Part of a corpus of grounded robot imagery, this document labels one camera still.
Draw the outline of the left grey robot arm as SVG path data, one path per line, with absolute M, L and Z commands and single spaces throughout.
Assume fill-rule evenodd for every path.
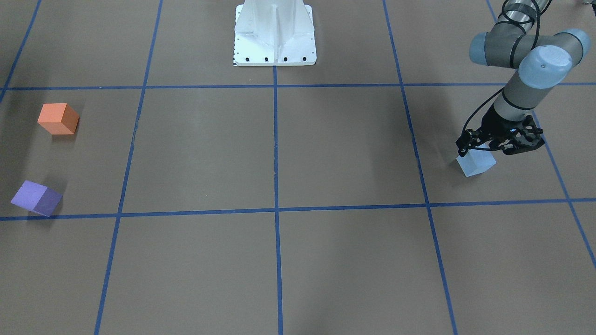
M 541 35 L 542 15 L 549 6 L 549 0 L 507 0 L 493 28 L 473 38 L 473 63 L 513 69 L 514 74 L 485 102 L 488 109 L 480 127 L 464 125 L 456 140 L 460 157 L 470 151 L 521 154 L 545 143 L 531 113 L 592 46 L 589 35 L 578 28 Z

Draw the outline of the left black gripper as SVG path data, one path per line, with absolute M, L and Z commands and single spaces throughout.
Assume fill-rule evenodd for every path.
M 474 131 L 464 129 L 456 140 L 459 157 L 470 150 L 488 143 L 489 148 L 502 148 L 505 155 L 522 154 L 538 150 L 545 144 L 543 129 L 533 116 L 522 114 L 519 121 L 505 119 L 491 106 L 481 120 L 481 127 Z

